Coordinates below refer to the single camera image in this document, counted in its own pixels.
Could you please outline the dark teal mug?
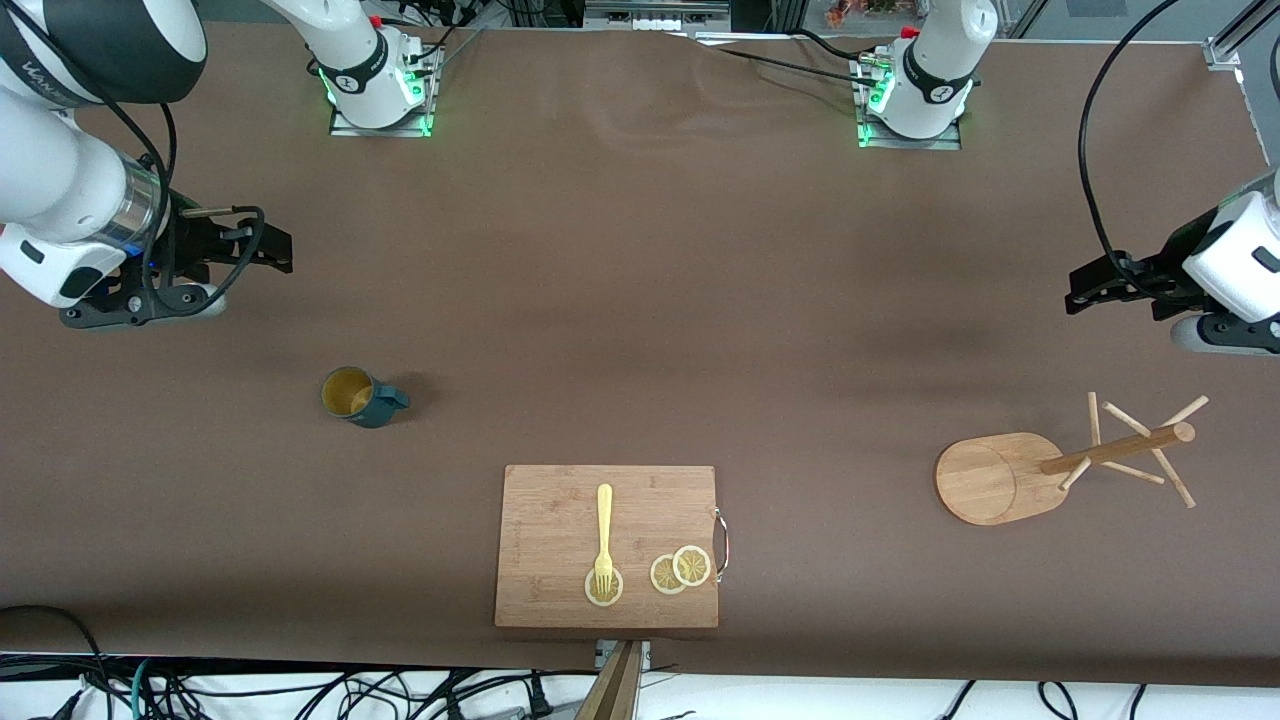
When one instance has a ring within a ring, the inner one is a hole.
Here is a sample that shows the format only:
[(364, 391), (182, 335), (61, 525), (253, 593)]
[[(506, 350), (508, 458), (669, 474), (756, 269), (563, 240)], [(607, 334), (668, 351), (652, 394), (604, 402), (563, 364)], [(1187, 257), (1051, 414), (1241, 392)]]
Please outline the dark teal mug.
[(408, 395), (358, 366), (330, 372), (320, 388), (324, 409), (335, 418), (365, 429), (385, 427), (410, 407)]

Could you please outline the wooden mug rack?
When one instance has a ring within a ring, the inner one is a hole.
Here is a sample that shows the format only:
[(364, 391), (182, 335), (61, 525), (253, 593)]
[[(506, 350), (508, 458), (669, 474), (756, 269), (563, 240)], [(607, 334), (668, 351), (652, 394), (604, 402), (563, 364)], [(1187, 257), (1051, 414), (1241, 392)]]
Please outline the wooden mug rack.
[(1167, 448), (1196, 438), (1190, 418), (1208, 404), (1199, 396), (1156, 427), (1138, 421), (1091, 391), (1085, 396), (1091, 442), (1066, 454), (1048, 438), (1014, 432), (957, 441), (934, 464), (934, 491), (951, 515), (974, 527), (997, 527), (1060, 507), (1091, 469), (1170, 484), (1184, 506), (1197, 502)]

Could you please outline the wooden cutting board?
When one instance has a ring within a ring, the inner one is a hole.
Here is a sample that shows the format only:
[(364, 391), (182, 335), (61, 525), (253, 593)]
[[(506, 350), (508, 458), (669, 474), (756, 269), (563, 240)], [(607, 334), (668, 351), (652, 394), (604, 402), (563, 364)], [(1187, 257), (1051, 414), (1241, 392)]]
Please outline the wooden cutting board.
[[(598, 552), (596, 488), (613, 488), (611, 557), (625, 580), (609, 607), (588, 602)], [(710, 557), (716, 541), (710, 466), (509, 465), (506, 469), (494, 621), (539, 635), (677, 637), (721, 623), (713, 575), (678, 594), (650, 583), (650, 565), (686, 544)]]

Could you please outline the yellow plastic fork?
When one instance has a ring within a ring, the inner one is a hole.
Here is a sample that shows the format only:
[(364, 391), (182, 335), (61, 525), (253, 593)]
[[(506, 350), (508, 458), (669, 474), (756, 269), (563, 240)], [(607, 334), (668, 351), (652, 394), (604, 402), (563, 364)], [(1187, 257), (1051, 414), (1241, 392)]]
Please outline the yellow plastic fork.
[(596, 488), (596, 529), (598, 552), (593, 564), (596, 580), (604, 585), (614, 569), (611, 557), (611, 519), (612, 519), (613, 488), (611, 484), (600, 484)]

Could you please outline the brown wooden beam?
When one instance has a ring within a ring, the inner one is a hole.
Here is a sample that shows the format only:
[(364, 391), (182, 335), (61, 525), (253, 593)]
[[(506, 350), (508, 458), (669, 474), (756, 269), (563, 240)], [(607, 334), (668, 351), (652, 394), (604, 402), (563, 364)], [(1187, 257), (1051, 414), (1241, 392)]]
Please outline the brown wooden beam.
[(573, 720), (635, 720), (641, 680), (636, 641), (621, 641), (598, 673)]

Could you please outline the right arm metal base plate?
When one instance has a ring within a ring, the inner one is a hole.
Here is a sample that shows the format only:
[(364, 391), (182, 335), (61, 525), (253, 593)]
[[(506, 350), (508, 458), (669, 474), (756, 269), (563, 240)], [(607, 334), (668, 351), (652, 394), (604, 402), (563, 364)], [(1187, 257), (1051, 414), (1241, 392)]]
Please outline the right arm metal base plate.
[(392, 137), (392, 138), (429, 138), (433, 136), (435, 123), (436, 101), (440, 92), (440, 77), (444, 64), (444, 49), (429, 45), (420, 54), (410, 54), (406, 59), (412, 60), (406, 69), (396, 70), (393, 86), (396, 87), (396, 109), (402, 109), (404, 114), (396, 122), (372, 128), (355, 124), (347, 115), (339, 111), (337, 100), (329, 94), (332, 104), (332, 118), (329, 133), (347, 137)]

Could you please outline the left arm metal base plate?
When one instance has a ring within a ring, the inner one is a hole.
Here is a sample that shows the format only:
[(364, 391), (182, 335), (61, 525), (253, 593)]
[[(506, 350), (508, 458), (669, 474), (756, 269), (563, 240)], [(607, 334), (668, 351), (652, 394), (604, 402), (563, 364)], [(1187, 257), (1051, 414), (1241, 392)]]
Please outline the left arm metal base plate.
[(858, 126), (858, 145), (861, 149), (901, 149), (929, 151), (957, 151), (963, 147), (959, 119), (951, 119), (947, 128), (931, 138), (913, 138), (891, 129), (881, 111), (902, 83), (890, 69), (890, 61), (873, 59), (863, 53), (850, 60), (852, 96)]

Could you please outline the aluminium frame profile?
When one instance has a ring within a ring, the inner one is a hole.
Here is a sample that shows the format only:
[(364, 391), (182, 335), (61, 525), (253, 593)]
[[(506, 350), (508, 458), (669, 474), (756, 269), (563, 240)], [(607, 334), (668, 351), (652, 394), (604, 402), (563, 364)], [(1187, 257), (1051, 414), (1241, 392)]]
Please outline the aluminium frame profile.
[(1240, 65), (1239, 51), (1276, 19), (1280, 19), (1280, 0), (1249, 0), (1224, 28), (1202, 44), (1207, 68), (1235, 70)]

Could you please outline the small metal bracket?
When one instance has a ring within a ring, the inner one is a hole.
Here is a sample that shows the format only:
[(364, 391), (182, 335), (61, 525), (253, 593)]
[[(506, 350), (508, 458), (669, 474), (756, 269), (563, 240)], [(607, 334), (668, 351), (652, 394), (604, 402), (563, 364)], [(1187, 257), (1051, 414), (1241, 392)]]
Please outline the small metal bracket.
[[(607, 662), (609, 661), (613, 652), (618, 648), (620, 641), (600, 639), (595, 643), (594, 652), (594, 667), (599, 673), (602, 671)], [(649, 673), (652, 670), (652, 644), (649, 641), (636, 641), (636, 647), (641, 651), (641, 674)]]

